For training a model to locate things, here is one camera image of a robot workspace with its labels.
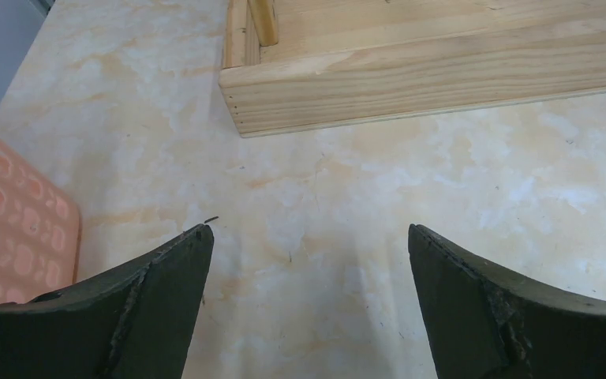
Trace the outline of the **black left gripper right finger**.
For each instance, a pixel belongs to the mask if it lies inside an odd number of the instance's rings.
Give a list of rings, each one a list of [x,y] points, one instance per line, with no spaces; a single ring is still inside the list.
[[[606,301],[480,257],[423,225],[408,251],[440,378],[606,378]]]

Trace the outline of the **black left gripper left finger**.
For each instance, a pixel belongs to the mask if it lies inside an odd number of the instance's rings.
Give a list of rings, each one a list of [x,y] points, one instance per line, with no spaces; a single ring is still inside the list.
[[[30,302],[0,304],[0,378],[179,378],[211,263],[199,224]]]

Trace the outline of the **pink plastic laundry basket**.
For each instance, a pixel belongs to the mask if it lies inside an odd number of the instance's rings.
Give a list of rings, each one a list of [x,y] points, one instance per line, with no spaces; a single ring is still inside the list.
[[[80,212],[0,139],[0,303],[26,303],[75,283]]]

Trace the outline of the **wooden drying rack frame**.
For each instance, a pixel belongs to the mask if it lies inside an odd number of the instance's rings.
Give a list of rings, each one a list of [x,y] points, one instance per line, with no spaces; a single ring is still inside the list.
[[[606,92],[606,1],[232,1],[244,136]]]

